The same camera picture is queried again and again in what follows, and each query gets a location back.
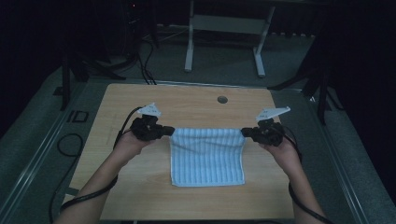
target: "person's right hand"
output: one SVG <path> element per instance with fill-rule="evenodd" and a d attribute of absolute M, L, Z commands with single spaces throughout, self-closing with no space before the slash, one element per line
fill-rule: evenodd
<path fill-rule="evenodd" d="M 294 172 L 300 172 L 302 165 L 294 145 L 283 138 L 278 147 L 259 144 L 260 147 L 269 151 L 276 160 L 276 163 L 283 169 L 286 175 L 291 176 Z"/>

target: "striped towel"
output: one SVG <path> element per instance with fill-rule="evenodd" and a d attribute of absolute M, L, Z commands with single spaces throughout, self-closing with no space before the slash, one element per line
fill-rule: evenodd
<path fill-rule="evenodd" d="M 171 136 L 172 184 L 210 187 L 245 184 L 239 129 L 176 129 Z"/>

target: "desk leg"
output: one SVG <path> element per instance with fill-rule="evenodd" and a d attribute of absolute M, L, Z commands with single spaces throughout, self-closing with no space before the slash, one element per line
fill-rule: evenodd
<path fill-rule="evenodd" d="M 194 33 L 193 27 L 194 20 L 194 1 L 190 1 L 190 25 L 189 25 L 189 45 L 187 46 L 186 63 L 184 65 L 184 71 L 190 72 L 192 70 L 192 55 L 194 53 L 194 43 L 192 42 L 192 36 Z"/>
<path fill-rule="evenodd" d="M 262 46 L 264 45 L 265 37 L 267 37 L 274 11 L 275 7 L 270 7 L 268 17 L 265 21 L 264 26 L 262 27 L 262 38 L 260 39 L 259 46 L 253 48 L 254 60 L 256 62 L 257 74 L 259 77 L 265 77 L 264 66 L 262 65 Z"/>

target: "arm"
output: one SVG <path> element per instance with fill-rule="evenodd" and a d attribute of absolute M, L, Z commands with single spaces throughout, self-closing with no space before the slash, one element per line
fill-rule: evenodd
<path fill-rule="evenodd" d="M 117 176 L 120 169 L 129 160 L 140 154 L 142 148 L 150 143 L 136 139 L 132 132 L 125 133 L 76 197 L 105 188 Z M 54 223 L 97 223 L 105 206 L 107 195 L 108 192 L 64 209 Z"/>
<path fill-rule="evenodd" d="M 308 178 L 306 177 L 306 174 L 300 163 L 298 154 L 293 147 L 293 144 L 286 138 L 283 138 L 282 143 L 278 147 L 262 144 L 259 144 L 259 146 L 268 150 L 274 156 L 277 164 L 288 176 L 291 187 L 293 188 L 294 193 L 299 201 L 310 210 L 325 217 L 315 197 L 314 191 L 309 184 Z M 297 224 L 322 223 L 321 221 L 317 220 L 316 218 L 310 216 L 305 211 L 303 211 L 295 202 L 293 202 L 293 211 L 295 223 Z"/>

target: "black device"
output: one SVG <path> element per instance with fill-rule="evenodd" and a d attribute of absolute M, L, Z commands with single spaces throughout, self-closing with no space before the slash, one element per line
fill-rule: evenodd
<path fill-rule="evenodd" d="M 263 119 L 258 122 L 259 127 L 243 128 L 244 137 L 251 137 L 253 142 L 278 147 L 282 143 L 285 130 L 279 122 L 273 119 Z"/>
<path fill-rule="evenodd" d="M 136 118 L 132 122 L 131 131 L 137 139 L 142 141 L 151 141 L 160 139 L 164 135 L 172 135 L 175 128 L 157 124 L 158 118 L 151 115 L 142 115 L 142 118 Z"/>

